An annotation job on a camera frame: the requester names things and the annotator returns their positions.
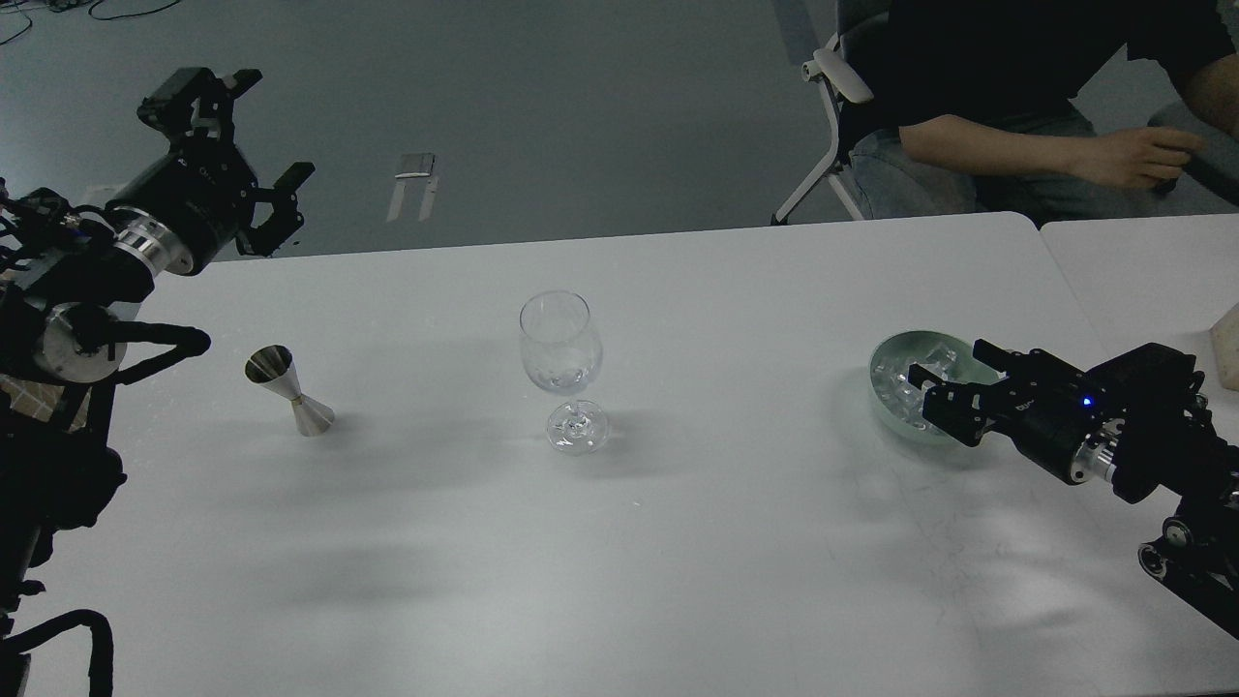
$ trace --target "wine glass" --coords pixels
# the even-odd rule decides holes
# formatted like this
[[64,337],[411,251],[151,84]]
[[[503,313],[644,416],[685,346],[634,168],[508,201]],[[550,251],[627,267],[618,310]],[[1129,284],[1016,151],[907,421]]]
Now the wine glass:
[[[598,375],[602,340],[585,298],[567,290],[538,293],[520,308],[520,361],[525,375],[551,395],[576,395]],[[592,453],[607,439],[607,416],[593,402],[571,400],[546,421],[561,453]]]

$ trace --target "jeans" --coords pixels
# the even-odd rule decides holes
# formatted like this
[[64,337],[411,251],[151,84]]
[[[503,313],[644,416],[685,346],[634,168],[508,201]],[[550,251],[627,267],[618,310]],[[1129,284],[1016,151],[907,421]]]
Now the jeans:
[[[1074,108],[1054,115],[1007,116],[985,125],[1009,132],[1095,136]],[[1115,189],[1067,175],[971,176],[913,161],[895,129],[861,139],[851,151],[857,203],[871,218],[1015,210],[1037,227],[1051,220],[1155,214],[1163,194]]]

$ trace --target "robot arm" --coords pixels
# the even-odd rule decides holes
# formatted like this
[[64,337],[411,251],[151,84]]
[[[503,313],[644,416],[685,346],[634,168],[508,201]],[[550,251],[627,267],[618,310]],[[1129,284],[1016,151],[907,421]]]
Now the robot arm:
[[[21,693],[30,649],[72,626],[89,626],[97,649],[105,649],[92,659],[93,676],[110,664],[107,620],[97,613],[71,613],[14,636],[10,614],[21,597],[42,592],[25,574],[51,557],[52,536],[94,525],[126,479],[107,447],[116,386],[211,344],[193,327],[123,321],[114,306],[141,302],[164,270],[201,272],[233,240],[243,254],[270,255],[304,223],[296,189],[313,165],[296,162],[261,188],[233,142],[233,102],[259,79],[253,69],[224,78],[207,68],[177,71],[138,111],[167,137],[169,152],[103,209],[73,207],[48,188],[12,199],[0,180],[0,212],[9,215],[0,217],[0,236],[20,243],[0,246],[0,272],[7,271],[0,374],[63,386],[50,422],[15,412],[0,394],[0,697]],[[271,214],[254,227],[256,203],[270,203]],[[130,342],[171,348],[120,370]],[[88,396],[85,426],[71,433]],[[108,693],[110,677],[93,677],[90,695]]]
[[961,385],[912,368],[909,383],[930,385],[926,421],[969,447],[1001,433],[1063,483],[1100,477],[1129,504],[1158,487],[1178,494],[1162,536],[1140,547],[1141,568],[1239,639],[1239,448],[1213,428],[1196,358],[1146,343],[1080,371],[984,339],[973,357],[1005,378]]

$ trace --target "gray floor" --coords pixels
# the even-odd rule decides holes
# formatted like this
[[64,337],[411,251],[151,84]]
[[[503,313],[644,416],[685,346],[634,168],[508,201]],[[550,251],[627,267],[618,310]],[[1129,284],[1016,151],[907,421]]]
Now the gray floor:
[[[138,11],[164,0],[110,0]],[[1233,7],[1227,7],[1233,22]],[[318,171],[282,255],[762,225],[825,147],[799,62],[830,2],[185,0],[149,17],[31,11],[0,47],[0,176],[100,197],[165,150],[134,109],[173,69],[260,68],[237,140],[263,183]],[[0,15],[0,36],[24,26]],[[1080,95],[1099,128],[1173,90],[1114,61]],[[387,222],[405,152],[437,156]],[[1233,208],[1191,184],[1175,212]],[[793,222],[844,219],[819,187]]]

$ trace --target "metal jigger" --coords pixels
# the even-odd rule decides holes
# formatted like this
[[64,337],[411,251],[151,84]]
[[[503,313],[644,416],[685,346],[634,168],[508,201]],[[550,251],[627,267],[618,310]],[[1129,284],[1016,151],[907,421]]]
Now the metal jigger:
[[292,352],[284,345],[259,348],[245,364],[245,378],[292,404],[292,416],[297,420],[301,436],[318,436],[336,421],[331,407],[301,394],[297,370],[292,366]]

